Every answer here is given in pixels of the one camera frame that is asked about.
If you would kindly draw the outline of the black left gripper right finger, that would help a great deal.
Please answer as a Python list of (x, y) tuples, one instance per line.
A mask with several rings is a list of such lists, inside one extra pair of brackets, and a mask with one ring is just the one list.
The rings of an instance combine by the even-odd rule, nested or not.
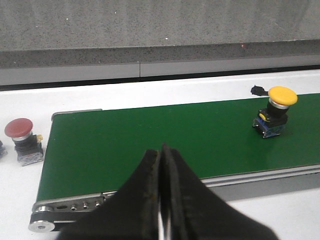
[(170, 240), (277, 240), (272, 229), (231, 207), (196, 176), (180, 152), (160, 154), (164, 234)]

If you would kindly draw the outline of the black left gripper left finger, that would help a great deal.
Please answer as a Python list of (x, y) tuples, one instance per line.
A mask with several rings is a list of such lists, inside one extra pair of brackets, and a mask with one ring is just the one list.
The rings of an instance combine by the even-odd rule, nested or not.
[(102, 206), (66, 226), (60, 240), (157, 240), (160, 153), (147, 150), (129, 179)]

